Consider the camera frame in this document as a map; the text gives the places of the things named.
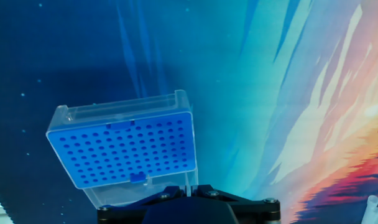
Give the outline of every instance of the white object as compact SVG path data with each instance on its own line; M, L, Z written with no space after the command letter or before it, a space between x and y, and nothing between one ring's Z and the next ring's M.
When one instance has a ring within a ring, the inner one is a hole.
M370 195L364 212L362 224L378 224L378 197Z

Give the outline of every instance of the clear plastic box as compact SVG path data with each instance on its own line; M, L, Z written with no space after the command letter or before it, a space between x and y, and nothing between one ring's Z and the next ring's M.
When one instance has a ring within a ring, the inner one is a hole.
M47 138L67 174L95 207L126 205L166 186L198 185L187 94L68 108Z

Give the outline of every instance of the screw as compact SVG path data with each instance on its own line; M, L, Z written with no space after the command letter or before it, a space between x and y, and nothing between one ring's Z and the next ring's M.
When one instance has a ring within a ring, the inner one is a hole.
M169 193L159 193L159 198L160 199L166 199L169 198L170 194Z
M206 195L208 195L210 197L215 197L215 196L218 196L219 193L215 190L210 190L209 192L206 193Z
M266 202L266 203L276 203L276 202L277 202L277 199L274 199L274 198L266 198L266 199L264 199L264 202Z

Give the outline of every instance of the bolt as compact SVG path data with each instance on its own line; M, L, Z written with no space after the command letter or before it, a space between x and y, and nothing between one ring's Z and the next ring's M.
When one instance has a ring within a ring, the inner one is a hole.
M266 199L264 199L264 202L266 202L266 203L276 203L276 202L277 202L277 199L274 199L274 198L266 198Z
M215 190L210 190L209 192L206 193L206 195L210 196L210 197L216 197L219 195L219 193Z
M159 193L159 199L166 199L169 197L170 197L169 193Z

